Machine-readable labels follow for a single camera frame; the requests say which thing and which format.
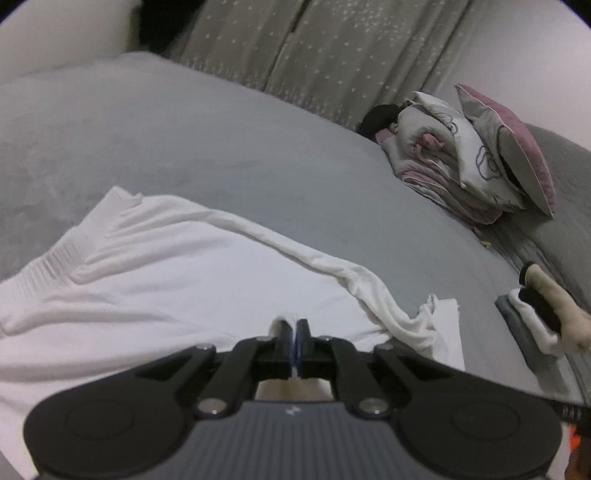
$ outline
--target bed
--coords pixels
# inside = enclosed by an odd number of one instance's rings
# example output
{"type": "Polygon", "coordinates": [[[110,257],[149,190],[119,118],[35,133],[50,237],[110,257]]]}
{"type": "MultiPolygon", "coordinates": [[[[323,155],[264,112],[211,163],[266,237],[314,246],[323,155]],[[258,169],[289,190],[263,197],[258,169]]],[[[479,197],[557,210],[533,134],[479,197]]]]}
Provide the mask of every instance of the bed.
{"type": "MultiPolygon", "coordinates": [[[[0,279],[114,184],[175,194],[369,268],[411,316],[430,293],[456,298],[469,372],[582,400],[567,359],[527,368],[495,307],[515,265],[399,182],[371,141],[148,53],[22,77],[0,105],[0,279]]],[[[0,477],[19,478],[2,457],[0,477]]]]}

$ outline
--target gray curtain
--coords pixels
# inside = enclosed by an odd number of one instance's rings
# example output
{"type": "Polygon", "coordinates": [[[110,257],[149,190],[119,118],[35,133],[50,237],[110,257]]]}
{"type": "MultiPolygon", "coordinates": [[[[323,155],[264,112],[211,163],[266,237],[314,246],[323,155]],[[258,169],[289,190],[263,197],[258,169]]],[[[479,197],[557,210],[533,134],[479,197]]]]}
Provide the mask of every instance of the gray curtain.
{"type": "Polygon", "coordinates": [[[209,0],[173,51],[347,128],[432,93],[488,0],[209,0]]]}

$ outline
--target pink pillow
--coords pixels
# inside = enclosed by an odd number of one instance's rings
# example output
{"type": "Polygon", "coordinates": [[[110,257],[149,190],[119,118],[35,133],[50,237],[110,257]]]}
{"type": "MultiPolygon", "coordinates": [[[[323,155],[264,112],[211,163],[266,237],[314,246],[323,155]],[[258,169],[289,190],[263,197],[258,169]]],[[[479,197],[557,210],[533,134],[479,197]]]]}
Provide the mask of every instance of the pink pillow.
{"type": "Polygon", "coordinates": [[[547,215],[554,217],[550,169],[533,135],[507,107],[466,85],[456,85],[462,110],[497,162],[547,215]]]}

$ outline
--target screw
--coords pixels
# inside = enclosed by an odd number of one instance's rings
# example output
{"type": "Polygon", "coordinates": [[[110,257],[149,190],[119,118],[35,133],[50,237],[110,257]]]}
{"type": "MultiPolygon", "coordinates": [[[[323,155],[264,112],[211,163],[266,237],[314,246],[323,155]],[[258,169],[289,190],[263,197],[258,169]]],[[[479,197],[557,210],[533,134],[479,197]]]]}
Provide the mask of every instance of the screw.
{"type": "Polygon", "coordinates": [[[219,415],[228,405],[220,398],[204,398],[197,405],[197,409],[208,415],[219,415]]]}
{"type": "Polygon", "coordinates": [[[359,409],[368,415],[380,415],[384,413],[389,406],[388,402],[381,398],[364,398],[359,402],[359,409]]]}

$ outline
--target wall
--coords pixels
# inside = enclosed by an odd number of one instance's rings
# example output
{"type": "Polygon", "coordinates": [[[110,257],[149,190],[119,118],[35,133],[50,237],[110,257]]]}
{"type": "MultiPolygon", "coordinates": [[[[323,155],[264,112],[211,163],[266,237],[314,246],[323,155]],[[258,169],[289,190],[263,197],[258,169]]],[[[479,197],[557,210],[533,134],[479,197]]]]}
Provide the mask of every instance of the wall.
{"type": "Polygon", "coordinates": [[[591,29],[558,0],[490,0],[437,96],[465,83],[591,150],[591,29]]]}
{"type": "Polygon", "coordinates": [[[0,24],[0,83],[119,55],[137,45],[141,0],[27,0],[0,24]]]}

